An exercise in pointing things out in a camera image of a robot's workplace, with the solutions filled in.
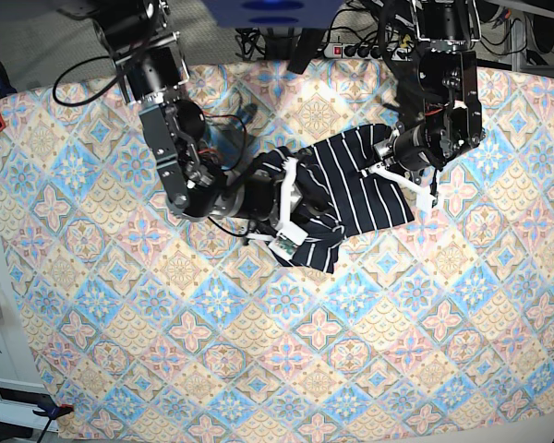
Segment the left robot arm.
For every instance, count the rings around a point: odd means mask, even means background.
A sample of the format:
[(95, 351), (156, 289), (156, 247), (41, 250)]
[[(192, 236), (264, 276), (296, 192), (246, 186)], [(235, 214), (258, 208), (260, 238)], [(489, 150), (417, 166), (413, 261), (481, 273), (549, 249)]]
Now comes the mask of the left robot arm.
[(411, 1), (411, 25), (398, 22), (393, 1), (363, 5), (378, 24), (379, 54), (397, 81), (392, 108), (399, 116), (390, 135), (374, 144), (375, 163), (363, 174), (411, 190), (417, 208), (431, 211), (439, 201), (438, 180), (423, 187), (423, 173), (441, 173), (486, 135), (474, 50), (481, 37), (476, 3)]

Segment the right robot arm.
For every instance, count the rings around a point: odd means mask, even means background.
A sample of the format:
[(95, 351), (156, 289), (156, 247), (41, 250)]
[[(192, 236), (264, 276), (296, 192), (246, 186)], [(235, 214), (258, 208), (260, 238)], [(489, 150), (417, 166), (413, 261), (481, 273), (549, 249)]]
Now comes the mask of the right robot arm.
[(138, 106), (170, 212), (190, 222), (244, 219), (241, 237), (265, 242), (277, 257), (291, 260), (308, 237), (292, 219), (302, 199), (298, 160), (278, 151), (275, 161), (261, 154), (241, 172), (221, 166), (205, 145), (206, 115), (187, 97), (185, 59), (170, 48), (180, 35), (166, 28), (166, 2), (63, 1), (56, 9), (92, 22), (124, 102)]

